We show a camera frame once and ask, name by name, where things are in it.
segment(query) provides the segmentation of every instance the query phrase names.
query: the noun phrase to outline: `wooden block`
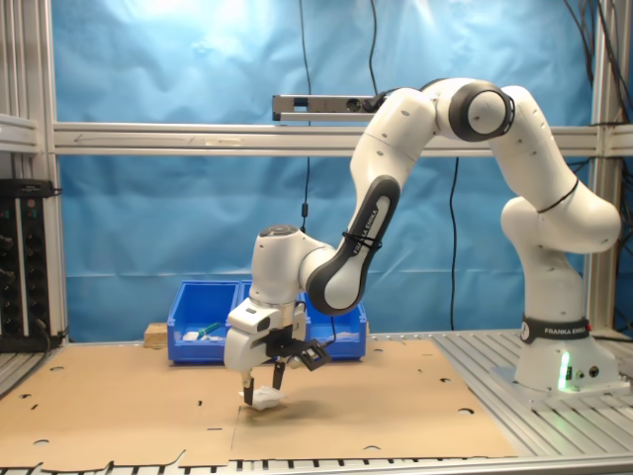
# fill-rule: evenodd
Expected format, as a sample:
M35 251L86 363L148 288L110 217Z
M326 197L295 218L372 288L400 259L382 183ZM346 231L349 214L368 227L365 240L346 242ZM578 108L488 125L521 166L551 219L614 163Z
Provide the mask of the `wooden block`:
M145 348L164 348L167 346L167 324L149 324L145 330Z

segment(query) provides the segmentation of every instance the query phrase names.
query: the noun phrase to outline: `small white block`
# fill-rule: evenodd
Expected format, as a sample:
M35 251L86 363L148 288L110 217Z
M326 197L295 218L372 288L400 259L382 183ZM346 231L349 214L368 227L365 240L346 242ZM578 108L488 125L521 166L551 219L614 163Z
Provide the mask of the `small white block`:
M183 341L196 341L198 339L198 332L187 332L182 339Z
M243 398L244 393L239 393L239 396ZM253 391L252 408L257 411L274 408L279 404L279 400L285 397L284 393L277 391L276 389L269 388L268 386L262 386L261 388Z

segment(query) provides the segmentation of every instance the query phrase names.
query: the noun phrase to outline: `workstation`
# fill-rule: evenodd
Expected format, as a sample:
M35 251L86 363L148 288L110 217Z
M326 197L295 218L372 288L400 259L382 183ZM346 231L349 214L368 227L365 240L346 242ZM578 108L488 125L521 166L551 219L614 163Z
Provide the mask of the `workstation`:
M632 6L508 3L2 0L0 473L633 472Z

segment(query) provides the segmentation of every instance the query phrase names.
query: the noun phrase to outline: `green status light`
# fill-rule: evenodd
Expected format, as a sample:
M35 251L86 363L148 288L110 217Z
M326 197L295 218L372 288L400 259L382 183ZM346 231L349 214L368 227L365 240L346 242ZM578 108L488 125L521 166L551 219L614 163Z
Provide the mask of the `green status light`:
M567 384L567 368L570 365L570 353L565 351L561 357L561 372L558 376L558 389L563 391Z

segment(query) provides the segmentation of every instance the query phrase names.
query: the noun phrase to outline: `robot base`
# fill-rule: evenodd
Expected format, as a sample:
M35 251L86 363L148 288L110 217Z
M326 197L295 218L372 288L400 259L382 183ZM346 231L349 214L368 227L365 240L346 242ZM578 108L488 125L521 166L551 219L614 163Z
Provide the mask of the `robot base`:
M513 367L496 367L491 369L493 378L499 382L508 395L530 411L542 411L551 409L550 405L574 399L600 396L626 396L630 395L631 387L626 381L614 381L610 384L591 386L576 391L568 389L559 391L536 391L516 382L514 379L516 370Z
M525 344L516 369L498 367L492 375L530 410L591 396L630 394L615 357L592 337Z

